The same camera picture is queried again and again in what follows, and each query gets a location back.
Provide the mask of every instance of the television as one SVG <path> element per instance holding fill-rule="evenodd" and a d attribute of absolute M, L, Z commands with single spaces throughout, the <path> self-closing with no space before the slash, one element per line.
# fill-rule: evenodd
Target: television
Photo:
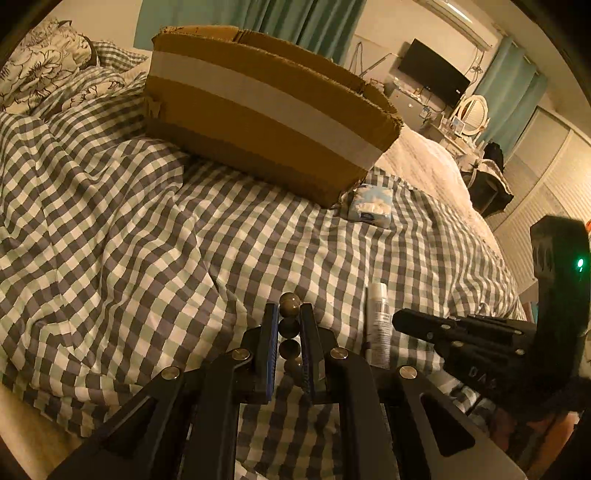
<path fill-rule="evenodd" d="M 400 62 L 398 70 L 454 107 L 470 85 L 462 72 L 416 38 Z"/>

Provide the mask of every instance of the teal curtain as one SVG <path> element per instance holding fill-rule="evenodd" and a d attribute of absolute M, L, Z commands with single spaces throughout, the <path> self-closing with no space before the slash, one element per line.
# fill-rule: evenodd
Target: teal curtain
<path fill-rule="evenodd" d="M 511 152 L 546 91 L 548 79 L 525 59 L 525 50 L 511 37 L 501 41 L 499 50 L 474 92 L 486 98 L 491 122 L 480 140 L 498 143 Z"/>
<path fill-rule="evenodd" d="M 134 47 L 152 49 L 168 25 L 235 25 L 342 64 L 366 0 L 144 0 Z"/>

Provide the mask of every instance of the gray checkered bedding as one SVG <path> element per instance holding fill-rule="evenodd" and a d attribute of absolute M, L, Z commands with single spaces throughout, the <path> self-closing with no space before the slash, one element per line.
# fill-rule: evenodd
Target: gray checkered bedding
<path fill-rule="evenodd" d="M 35 116 L 0 113 L 1 378 L 70 431 L 90 435 L 164 367 L 237 346 L 284 291 L 356 351 L 370 281 L 395 309 L 521 318 L 503 260 L 454 210 L 378 168 L 367 183 L 394 191 L 386 230 L 145 137 L 145 75 L 50 115 L 143 59 L 96 48 L 102 67 Z M 391 353 L 392 366 L 441 368 L 398 332 Z M 311 406 L 277 371 L 272 403 L 242 410 L 236 477 L 340 478 L 337 408 Z M 451 395 L 463 409 L 476 398 L 462 385 Z"/>

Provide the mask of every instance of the pillow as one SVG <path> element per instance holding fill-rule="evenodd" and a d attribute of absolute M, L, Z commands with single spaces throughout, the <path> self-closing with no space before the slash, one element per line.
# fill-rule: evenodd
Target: pillow
<path fill-rule="evenodd" d="M 46 18 L 21 40 L 0 70 L 0 110 L 28 114 L 79 70 L 98 64 L 71 22 Z"/>

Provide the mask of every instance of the white aerosol can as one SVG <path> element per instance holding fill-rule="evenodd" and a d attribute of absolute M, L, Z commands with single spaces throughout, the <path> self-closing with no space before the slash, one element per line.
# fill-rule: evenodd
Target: white aerosol can
<path fill-rule="evenodd" d="M 370 283 L 367 298 L 365 359 L 375 367 L 390 368 L 392 314 L 388 305 L 388 287 L 383 283 Z"/>

